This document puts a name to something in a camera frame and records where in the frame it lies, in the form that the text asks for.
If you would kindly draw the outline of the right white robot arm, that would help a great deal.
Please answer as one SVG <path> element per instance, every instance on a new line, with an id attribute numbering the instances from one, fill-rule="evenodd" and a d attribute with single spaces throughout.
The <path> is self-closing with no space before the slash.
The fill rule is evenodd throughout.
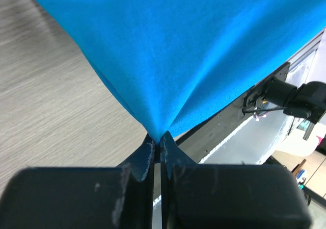
<path id="1" fill-rule="evenodd" d="M 281 107 L 289 116 L 303 118 L 313 124 L 325 114 L 325 83 L 312 81 L 296 87 L 273 79 L 267 85 L 265 100 Z"/>

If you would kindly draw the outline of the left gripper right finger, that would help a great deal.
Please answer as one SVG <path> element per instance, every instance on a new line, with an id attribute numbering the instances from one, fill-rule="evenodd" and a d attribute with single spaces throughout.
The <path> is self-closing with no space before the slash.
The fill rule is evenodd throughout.
<path id="1" fill-rule="evenodd" d="M 163 228 L 309 228 L 293 175 L 280 165 L 197 164 L 160 140 Z"/>

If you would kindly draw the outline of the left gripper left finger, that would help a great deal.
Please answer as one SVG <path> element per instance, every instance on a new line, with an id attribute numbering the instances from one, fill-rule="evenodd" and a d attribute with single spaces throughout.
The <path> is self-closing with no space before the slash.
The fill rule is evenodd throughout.
<path id="1" fill-rule="evenodd" d="M 116 167 L 30 167 L 1 196 L 1 228 L 151 228 L 155 143 Z"/>

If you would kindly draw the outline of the blue t shirt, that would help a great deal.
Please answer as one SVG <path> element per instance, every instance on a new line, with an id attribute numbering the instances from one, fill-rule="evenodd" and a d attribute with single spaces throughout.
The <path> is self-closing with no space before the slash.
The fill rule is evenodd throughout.
<path id="1" fill-rule="evenodd" d="M 325 27 L 325 0 L 36 0 L 158 142 L 208 119 Z"/>

